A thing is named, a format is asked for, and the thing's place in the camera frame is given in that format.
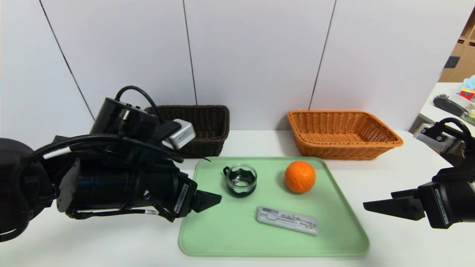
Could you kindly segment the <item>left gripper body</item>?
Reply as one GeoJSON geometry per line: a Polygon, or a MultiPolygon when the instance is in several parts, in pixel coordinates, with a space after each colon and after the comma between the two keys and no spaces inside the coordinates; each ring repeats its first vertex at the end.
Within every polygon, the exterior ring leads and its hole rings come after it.
{"type": "Polygon", "coordinates": [[[145,169],[138,172],[138,207],[153,207],[169,222],[191,212],[197,183],[179,169],[145,169]]]}

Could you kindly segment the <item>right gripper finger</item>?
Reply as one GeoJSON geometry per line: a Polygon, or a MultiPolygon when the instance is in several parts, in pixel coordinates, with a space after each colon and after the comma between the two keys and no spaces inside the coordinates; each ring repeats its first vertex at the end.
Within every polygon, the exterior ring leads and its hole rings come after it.
{"type": "Polygon", "coordinates": [[[370,201],[363,206],[367,211],[407,220],[420,220],[426,216],[422,202],[414,197],[370,201]]]}
{"type": "Polygon", "coordinates": [[[417,189],[408,189],[403,191],[396,191],[391,193],[392,199],[412,198],[419,199],[419,193],[417,189]]]}

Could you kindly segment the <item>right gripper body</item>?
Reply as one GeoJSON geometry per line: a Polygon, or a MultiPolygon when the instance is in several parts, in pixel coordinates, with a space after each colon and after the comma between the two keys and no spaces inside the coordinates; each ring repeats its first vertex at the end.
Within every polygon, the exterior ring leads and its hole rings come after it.
{"type": "Polygon", "coordinates": [[[438,181],[417,188],[432,228],[448,229],[475,221],[474,189],[467,181],[438,181]]]}

